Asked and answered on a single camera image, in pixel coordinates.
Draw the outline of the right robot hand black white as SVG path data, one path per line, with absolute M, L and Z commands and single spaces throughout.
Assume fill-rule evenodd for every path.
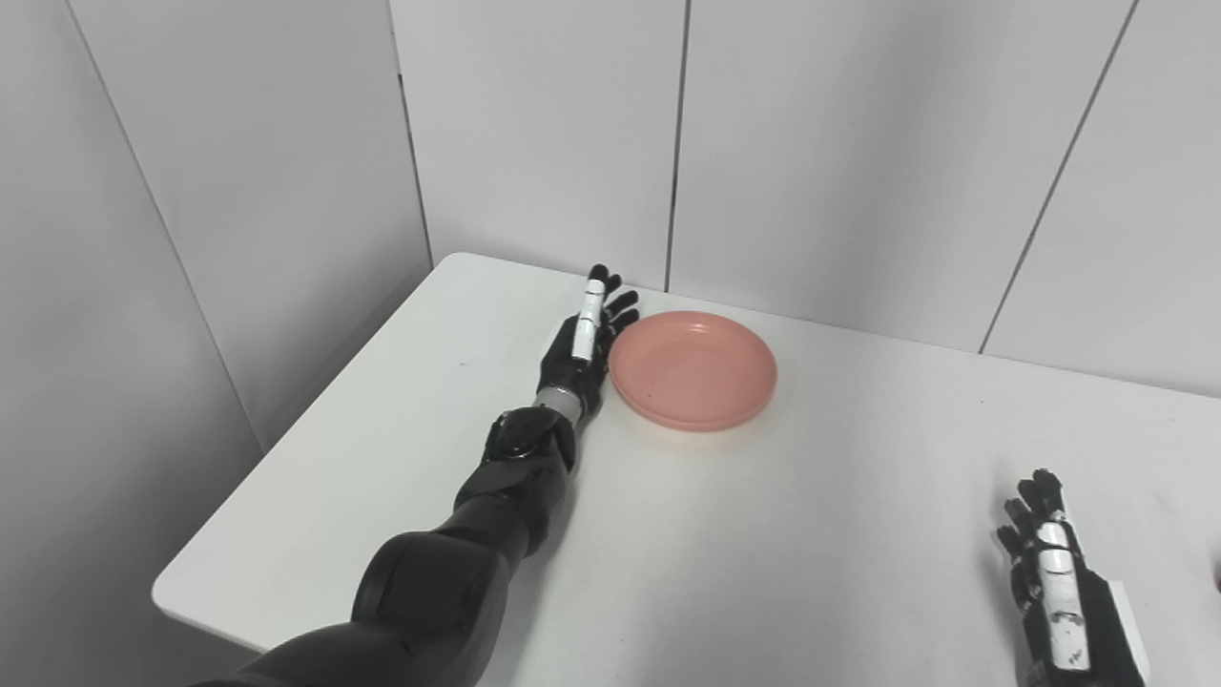
M 1049 469 L 1020 480 L 1004 500 L 1010 523 L 995 530 L 1010 558 L 1031 666 L 1024 686 L 1147 686 L 1149 661 L 1125 586 L 1087 563 Z

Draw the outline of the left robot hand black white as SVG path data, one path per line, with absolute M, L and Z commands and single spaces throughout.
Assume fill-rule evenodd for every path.
M 602 405 L 610 349 L 640 321 L 637 305 L 639 292 L 624 288 L 620 275 L 593 265 L 578 314 L 562 322 L 540 362 L 535 404 L 575 426 L 591 419 Z

